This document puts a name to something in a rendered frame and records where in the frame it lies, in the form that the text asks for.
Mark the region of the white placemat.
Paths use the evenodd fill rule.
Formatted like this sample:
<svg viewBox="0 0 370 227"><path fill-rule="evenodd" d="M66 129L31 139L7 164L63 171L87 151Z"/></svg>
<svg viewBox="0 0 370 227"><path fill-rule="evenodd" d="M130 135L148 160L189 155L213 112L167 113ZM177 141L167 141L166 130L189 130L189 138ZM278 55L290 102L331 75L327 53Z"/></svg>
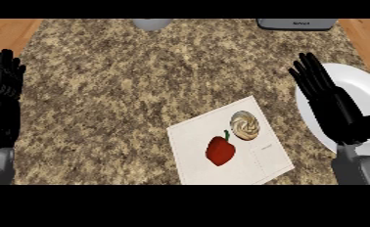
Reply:
<svg viewBox="0 0 370 227"><path fill-rule="evenodd" d="M257 119L257 137L245 141L231 131L231 117L248 112ZM167 128L182 185L260 185L294 168L253 96L195 116ZM235 147L231 160L216 166L207 159L214 137Z"/></svg>

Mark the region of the cream swirl cupcake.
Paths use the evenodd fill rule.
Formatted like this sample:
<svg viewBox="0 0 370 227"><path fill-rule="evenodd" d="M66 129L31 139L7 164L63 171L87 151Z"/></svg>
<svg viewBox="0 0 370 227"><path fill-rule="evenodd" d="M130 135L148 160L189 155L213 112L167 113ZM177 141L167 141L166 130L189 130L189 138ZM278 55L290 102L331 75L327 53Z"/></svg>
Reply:
<svg viewBox="0 0 370 227"><path fill-rule="evenodd" d="M234 135L244 141L251 141L259 135L259 120L245 111L240 111L232 115L229 127Z"/></svg>

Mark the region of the white round plate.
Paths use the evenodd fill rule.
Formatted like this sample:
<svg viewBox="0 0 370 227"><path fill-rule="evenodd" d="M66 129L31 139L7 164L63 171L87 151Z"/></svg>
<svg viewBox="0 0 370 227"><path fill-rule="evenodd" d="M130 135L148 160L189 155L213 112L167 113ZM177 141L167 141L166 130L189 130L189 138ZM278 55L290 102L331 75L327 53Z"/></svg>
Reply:
<svg viewBox="0 0 370 227"><path fill-rule="evenodd" d="M349 94L356 107L359 108L364 115L370 115L370 73L359 68L343 64L327 63L324 69L333 79L334 84ZM300 117L305 124L325 148L336 153L337 144L325 136L319 124L317 122L308 100L300 92L299 88L294 88L294 100L299 109Z"/></svg>

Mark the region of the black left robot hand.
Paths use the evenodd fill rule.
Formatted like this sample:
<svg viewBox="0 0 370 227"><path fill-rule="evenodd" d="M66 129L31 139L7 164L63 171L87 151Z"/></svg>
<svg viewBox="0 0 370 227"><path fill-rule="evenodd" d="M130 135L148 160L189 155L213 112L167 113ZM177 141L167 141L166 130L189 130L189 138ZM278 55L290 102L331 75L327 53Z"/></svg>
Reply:
<svg viewBox="0 0 370 227"><path fill-rule="evenodd" d="M13 148L21 131L21 95L26 66L13 51L0 51L0 149Z"/></svg>

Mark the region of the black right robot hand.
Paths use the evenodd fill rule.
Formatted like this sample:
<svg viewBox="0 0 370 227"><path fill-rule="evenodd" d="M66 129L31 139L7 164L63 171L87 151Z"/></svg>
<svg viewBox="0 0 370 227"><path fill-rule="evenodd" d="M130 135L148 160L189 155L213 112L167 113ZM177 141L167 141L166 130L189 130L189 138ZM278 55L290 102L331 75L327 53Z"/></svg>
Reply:
<svg viewBox="0 0 370 227"><path fill-rule="evenodd" d="M364 115L349 94L334 81L312 53L300 53L288 73L325 136L339 145L370 140L370 115Z"/></svg>

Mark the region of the red bell pepper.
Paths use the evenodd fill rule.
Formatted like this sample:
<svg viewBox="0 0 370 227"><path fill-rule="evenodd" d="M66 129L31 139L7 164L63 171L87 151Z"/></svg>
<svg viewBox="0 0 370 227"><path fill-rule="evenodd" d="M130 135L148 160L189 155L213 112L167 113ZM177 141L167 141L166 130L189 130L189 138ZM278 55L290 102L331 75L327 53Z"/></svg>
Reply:
<svg viewBox="0 0 370 227"><path fill-rule="evenodd" d="M223 131L223 136L216 136L206 149L206 158L216 165L222 166L235 155L235 147L229 143L229 132Z"/></svg>

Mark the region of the grey rounded object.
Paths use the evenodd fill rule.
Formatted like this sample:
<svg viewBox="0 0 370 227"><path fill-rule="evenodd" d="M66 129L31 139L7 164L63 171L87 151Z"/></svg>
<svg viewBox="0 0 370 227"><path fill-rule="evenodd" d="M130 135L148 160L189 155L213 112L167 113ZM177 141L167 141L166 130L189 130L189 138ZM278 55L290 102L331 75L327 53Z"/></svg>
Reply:
<svg viewBox="0 0 370 227"><path fill-rule="evenodd" d="M166 28L171 19L133 19L134 26L143 31L154 31Z"/></svg>

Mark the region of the grey flat appliance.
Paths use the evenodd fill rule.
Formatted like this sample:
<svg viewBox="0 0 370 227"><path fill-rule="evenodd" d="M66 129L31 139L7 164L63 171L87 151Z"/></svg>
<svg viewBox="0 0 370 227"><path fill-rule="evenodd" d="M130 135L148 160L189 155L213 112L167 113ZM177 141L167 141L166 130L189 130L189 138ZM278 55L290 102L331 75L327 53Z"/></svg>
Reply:
<svg viewBox="0 0 370 227"><path fill-rule="evenodd" d="M256 19L257 26L266 30L325 31L336 19Z"/></svg>

